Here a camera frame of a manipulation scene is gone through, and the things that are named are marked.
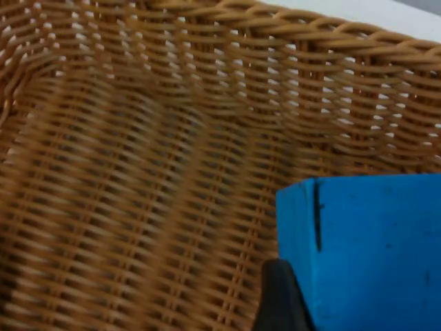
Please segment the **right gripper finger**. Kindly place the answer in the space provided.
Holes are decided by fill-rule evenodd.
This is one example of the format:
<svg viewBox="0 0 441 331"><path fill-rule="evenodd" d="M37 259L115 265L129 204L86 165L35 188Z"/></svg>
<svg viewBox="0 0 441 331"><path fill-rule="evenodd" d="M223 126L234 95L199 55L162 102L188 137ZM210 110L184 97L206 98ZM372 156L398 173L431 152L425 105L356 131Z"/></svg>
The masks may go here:
<svg viewBox="0 0 441 331"><path fill-rule="evenodd" d="M261 294L253 331L310 331L314 329L294 271L284 259L262 266Z"/></svg>

